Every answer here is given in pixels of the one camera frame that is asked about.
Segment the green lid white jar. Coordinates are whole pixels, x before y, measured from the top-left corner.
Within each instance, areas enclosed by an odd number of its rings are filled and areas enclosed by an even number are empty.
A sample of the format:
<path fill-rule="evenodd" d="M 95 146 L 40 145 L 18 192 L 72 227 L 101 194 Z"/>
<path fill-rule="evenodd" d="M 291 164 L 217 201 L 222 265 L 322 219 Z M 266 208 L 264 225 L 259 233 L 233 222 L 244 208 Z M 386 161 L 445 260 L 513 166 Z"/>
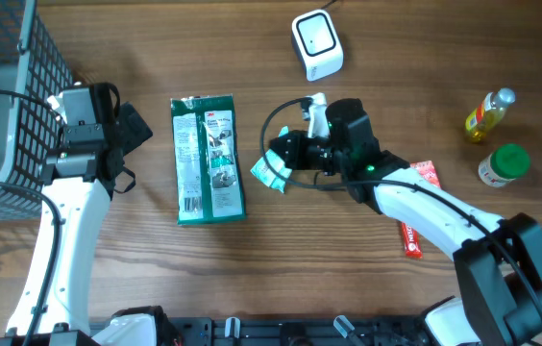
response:
<path fill-rule="evenodd" d="M 498 188 L 524 177 L 529 169 L 528 152 L 518 144 L 508 143 L 480 162 L 478 174 L 486 185 Z"/>

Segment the green 3M sponge package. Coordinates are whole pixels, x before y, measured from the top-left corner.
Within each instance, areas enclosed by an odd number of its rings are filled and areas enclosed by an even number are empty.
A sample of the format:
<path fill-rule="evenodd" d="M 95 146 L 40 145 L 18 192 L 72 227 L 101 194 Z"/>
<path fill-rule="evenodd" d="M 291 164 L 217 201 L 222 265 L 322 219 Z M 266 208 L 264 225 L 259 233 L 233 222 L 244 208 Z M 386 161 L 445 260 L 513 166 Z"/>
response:
<path fill-rule="evenodd" d="M 246 217 L 231 94 L 171 101 L 180 225 Z"/>

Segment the yellow oil bottle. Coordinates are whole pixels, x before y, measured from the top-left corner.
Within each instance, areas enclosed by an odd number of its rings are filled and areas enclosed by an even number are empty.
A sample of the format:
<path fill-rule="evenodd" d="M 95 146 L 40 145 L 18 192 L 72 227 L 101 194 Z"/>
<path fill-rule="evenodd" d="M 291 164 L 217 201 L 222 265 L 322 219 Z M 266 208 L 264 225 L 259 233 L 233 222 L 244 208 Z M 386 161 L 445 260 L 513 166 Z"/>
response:
<path fill-rule="evenodd" d="M 465 120 L 467 139 L 473 143 L 482 142 L 505 117 L 508 108 L 515 101 L 515 92 L 508 87 L 500 88 L 497 92 L 489 92 Z"/>

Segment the red Nescafe stick sachet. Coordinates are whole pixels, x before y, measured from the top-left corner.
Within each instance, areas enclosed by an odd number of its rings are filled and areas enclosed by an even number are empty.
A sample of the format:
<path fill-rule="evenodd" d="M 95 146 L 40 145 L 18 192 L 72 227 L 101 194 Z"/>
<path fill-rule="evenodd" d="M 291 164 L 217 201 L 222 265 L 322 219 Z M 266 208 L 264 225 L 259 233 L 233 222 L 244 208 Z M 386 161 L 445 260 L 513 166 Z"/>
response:
<path fill-rule="evenodd" d="M 405 255 L 408 258 L 421 259 L 423 252 L 419 243 L 417 231 L 409 225 L 402 223 L 401 231 L 404 241 Z"/>

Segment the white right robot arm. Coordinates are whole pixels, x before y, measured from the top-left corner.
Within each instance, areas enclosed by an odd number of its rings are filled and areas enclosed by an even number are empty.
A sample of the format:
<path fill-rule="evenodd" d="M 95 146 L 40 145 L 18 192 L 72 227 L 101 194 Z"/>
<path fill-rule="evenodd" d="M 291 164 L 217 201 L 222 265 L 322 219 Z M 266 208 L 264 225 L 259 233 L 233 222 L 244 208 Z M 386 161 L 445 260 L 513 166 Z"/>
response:
<path fill-rule="evenodd" d="M 262 142 L 294 170 L 339 174 L 359 204 L 415 227 L 454 263 L 457 298 L 427 313 L 439 345 L 524 345 L 542 334 L 542 229 L 476 209 L 380 149 L 371 135 L 310 137 L 291 131 Z"/>

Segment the red tissue pack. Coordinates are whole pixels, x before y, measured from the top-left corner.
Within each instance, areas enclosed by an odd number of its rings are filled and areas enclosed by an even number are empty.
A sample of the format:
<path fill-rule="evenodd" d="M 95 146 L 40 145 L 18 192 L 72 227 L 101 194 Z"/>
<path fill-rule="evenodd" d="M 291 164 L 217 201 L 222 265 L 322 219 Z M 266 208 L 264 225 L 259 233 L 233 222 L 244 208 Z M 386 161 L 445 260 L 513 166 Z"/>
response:
<path fill-rule="evenodd" d="M 436 169 L 432 161 L 414 162 L 410 165 L 430 184 L 441 187 Z"/>

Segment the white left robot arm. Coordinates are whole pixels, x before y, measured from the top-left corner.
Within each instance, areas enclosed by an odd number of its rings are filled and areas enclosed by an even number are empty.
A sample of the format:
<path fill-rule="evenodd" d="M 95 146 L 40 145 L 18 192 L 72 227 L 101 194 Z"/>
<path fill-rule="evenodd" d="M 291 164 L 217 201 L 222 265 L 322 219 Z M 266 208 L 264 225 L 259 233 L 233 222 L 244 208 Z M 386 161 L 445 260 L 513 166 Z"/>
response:
<path fill-rule="evenodd" d="M 39 170 L 42 216 L 31 267 L 6 334 L 89 333 L 88 291 L 102 223 L 124 158 L 152 131 L 111 83 L 72 86 L 54 100 L 65 123 Z"/>

